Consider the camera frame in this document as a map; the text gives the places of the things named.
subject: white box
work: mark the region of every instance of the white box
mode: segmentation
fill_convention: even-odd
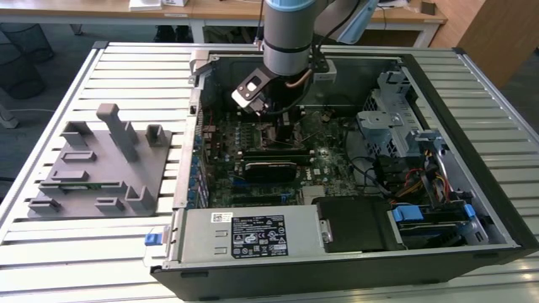
[[[162,9],[161,0],[130,0],[130,11],[154,11]]]
[[[189,0],[162,0],[165,5],[186,6]]]

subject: blue tab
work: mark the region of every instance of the blue tab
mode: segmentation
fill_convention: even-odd
[[[147,234],[145,237],[145,245],[146,246],[158,246],[163,245],[163,234]]]
[[[189,191],[187,192],[187,199],[193,201],[197,198],[197,192],[195,191]]]
[[[476,217],[476,209],[474,209],[473,205],[466,204],[465,205],[465,211],[466,211],[466,214],[469,215],[469,218]]]
[[[418,205],[398,206],[393,213],[396,222],[424,220],[424,213]]]
[[[404,215],[398,209],[393,210],[396,222],[401,222],[404,220]]]

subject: wooden desk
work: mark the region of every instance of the wooden desk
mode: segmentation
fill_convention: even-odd
[[[205,26],[258,25],[261,4],[239,0],[190,0],[186,7],[163,6],[159,11],[130,11],[130,0],[0,0],[0,22],[190,25],[195,43],[205,43]],[[417,47],[429,47],[442,13],[430,16],[404,8],[377,11],[369,29],[421,32]]]

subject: power supply label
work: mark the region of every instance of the power supply label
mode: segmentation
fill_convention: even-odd
[[[234,217],[231,236],[235,259],[289,256],[283,215]]]

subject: metal slatted platform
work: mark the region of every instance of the metal slatted platform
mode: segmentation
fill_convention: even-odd
[[[150,265],[165,258],[162,247],[143,245],[145,235],[171,222],[183,132],[191,87],[194,49],[249,51],[250,45],[111,43],[94,49],[62,101],[51,123],[0,206],[0,302],[181,302],[150,276]],[[331,52],[380,52],[416,55],[429,78],[472,139],[513,204],[539,235],[538,135],[485,79],[468,56],[444,49],[344,48]],[[29,199],[47,177],[65,139],[67,121],[89,121],[103,102],[121,107],[121,118],[135,129],[159,123],[174,132],[158,216],[93,220],[33,221]],[[425,110],[428,121],[436,128]],[[449,283],[376,288],[349,292],[291,295],[239,302],[538,302],[539,254],[510,264],[482,268]]]

